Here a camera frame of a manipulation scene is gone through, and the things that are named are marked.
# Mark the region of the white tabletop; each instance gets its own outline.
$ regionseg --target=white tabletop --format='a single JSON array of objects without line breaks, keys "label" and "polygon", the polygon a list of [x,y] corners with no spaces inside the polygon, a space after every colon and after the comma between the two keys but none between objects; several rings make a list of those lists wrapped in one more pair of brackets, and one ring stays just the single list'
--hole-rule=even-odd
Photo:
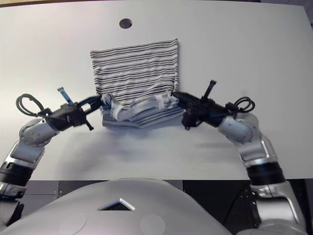
[{"label": "white tabletop", "polygon": [[[133,26],[121,29],[129,18]],[[0,9],[0,155],[31,118],[15,107],[30,93],[56,110],[95,94],[89,51],[178,38],[181,90],[219,104],[248,95],[287,178],[313,177],[313,32],[299,6],[223,1],[91,1]],[[46,147],[33,180],[247,179],[236,148],[202,124],[143,130],[71,128]]]}]

